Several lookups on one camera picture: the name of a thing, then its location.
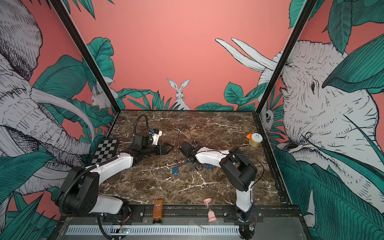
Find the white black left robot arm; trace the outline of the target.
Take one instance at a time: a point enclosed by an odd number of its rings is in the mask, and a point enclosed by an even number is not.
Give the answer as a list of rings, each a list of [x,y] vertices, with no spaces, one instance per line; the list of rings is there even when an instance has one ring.
[[[129,203],[117,197],[100,195],[99,186],[144,158],[171,152],[174,146],[160,143],[161,135],[162,131],[157,129],[135,134],[133,142],[124,152],[87,168],[72,168],[55,199],[60,214],[75,217],[109,214],[126,219],[130,214]]]

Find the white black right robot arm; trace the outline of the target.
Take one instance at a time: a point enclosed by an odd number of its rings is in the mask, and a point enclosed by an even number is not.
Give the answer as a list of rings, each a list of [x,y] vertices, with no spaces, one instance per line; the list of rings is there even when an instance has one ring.
[[[236,189],[237,209],[242,213],[250,211],[254,204],[253,186],[256,183],[258,170],[239,148],[219,151],[201,146],[194,147],[184,142],[179,149],[194,165],[209,164],[221,168]]]

